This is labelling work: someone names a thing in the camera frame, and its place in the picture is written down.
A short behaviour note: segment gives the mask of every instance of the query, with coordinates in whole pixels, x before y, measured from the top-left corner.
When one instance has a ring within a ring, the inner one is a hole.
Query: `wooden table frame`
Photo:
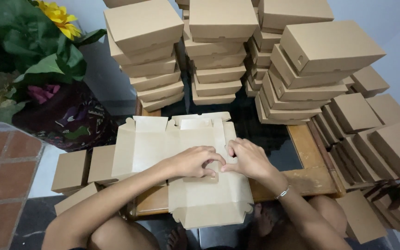
[[[161,111],[147,112],[137,99],[135,115],[161,116]],[[302,196],[345,195],[345,189],[328,156],[313,122],[287,126],[303,169],[282,172]],[[273,200],[275,195],[253,179],[249,179],[254,202]],[[128,206],[129,216],[169,213],[168,187],[153,187],[137,196]]]

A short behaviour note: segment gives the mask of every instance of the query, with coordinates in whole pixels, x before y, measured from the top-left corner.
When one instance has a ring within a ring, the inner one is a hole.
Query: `black glass surface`
[[[203,114],[228,111],[234,122],[236,135],[261,146],[271,164],[280,171],[302,169],[302,164],[294,148],[285,125],[261,124],[259,122],[254,98],[247,97],[244,87],[236,93],[236,99],[230,104],[200,105],[192,102],[190,79],[185,75],[185,97],[182,101],[161,109],[161,116]]]

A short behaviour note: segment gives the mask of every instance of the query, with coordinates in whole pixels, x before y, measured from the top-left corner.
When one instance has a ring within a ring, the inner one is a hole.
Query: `silver bracelet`
[[[278,200],[280,197],[283,197],[286,195],[286,193],[288,193],[289,188],[291,187],[291,185],[288,185],[288,187],[286,188],[285,191],[283,191],[279,196],[277,196],[276,198],[274,198],[275,200]]]

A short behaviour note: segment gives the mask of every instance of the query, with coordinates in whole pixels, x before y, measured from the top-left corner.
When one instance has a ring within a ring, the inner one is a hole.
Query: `leg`
[[[91,236],[88,250],[158,250],[154,235],[136,222],[114,216],[102,224]]]
[[[347,237],[347,218],[341,206],[327,196],[319,195],[313,197],[308,203],[319,212],[334,229],[342,236]],[[294,225],[286,220],[280,229],[273,230],[269,235],[262,239],[263,249],[276,250],[306,250],[305,245]]]

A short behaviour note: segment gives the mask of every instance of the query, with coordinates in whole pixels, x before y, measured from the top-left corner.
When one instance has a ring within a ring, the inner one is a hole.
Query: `person's left hand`
[[[178,177],[203,177],[215,176],[212,169],[205,166],[213,161],[219,161],[225,165],[225,159],[212,146],[200,146],[189,148],[179,154],[164,159],[162,164],[171,169],[173,176]]]

